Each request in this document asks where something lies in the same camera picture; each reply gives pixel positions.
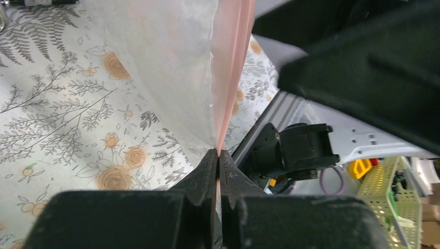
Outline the green perforated basket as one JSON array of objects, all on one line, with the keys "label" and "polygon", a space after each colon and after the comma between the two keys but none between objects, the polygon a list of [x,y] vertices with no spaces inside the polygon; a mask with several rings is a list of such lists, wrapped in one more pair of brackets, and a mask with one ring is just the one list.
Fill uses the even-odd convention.
[{"label": "green perforated basket", "polygon": [[365,174],[357,196],[379,220],[389,248],[421,248],[422,205],[405,157],[386,158]]}]

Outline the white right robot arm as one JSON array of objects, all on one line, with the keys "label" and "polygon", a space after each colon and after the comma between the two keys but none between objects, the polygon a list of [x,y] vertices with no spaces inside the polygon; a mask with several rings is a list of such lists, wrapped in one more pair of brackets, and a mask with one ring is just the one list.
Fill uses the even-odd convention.
[{"label": "white right robot arm", "polygon": [[439,1],[257,1],[255,17],[279,92],[232,155],[245,175],[439,157]]}]

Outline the clear pink zip top bag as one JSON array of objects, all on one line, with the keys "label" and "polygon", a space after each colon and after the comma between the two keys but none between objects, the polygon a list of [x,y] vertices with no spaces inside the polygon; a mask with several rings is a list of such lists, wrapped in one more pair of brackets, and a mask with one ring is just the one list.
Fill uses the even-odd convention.
[{"label": "clear pink zip top bag", "polygon": [[81,1],[192,165],[221,149],[254,1]]}]

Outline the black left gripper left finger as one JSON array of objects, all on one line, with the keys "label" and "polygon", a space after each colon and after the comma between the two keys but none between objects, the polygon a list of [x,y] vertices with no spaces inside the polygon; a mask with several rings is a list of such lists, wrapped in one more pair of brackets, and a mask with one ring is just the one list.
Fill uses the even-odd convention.
[{"label": "black left gripper left finger", "polygon": [[196,168],[171,188],[184,194],[177,248],[214,248],[217,163],[217,150],[209,149]]}]

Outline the floral patterned table mat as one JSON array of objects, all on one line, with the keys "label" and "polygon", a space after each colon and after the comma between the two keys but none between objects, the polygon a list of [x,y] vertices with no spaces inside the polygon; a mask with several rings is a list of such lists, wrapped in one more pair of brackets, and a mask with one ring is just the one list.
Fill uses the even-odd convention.
[{"label": "floral patterned table mat", "polygon": [[[81,1],[10,6],[1,21],[1,248],[177,248],[184,194],[171,188],[198,164]],[[216,212],[220,152],[250,133],[277,77],[251,33]]]}]

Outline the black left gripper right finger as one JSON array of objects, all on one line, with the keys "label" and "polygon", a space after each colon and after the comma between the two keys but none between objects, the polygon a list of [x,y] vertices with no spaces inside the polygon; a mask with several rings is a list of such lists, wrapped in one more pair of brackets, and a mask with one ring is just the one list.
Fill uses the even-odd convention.
[{"label": "black left gripper right finger", "polygon": [[247,195],[266,193],[240,171],[228,151],[219,156],[219,189],[222,210],[223,246],[240,248],[239,216],[237,204]]}]

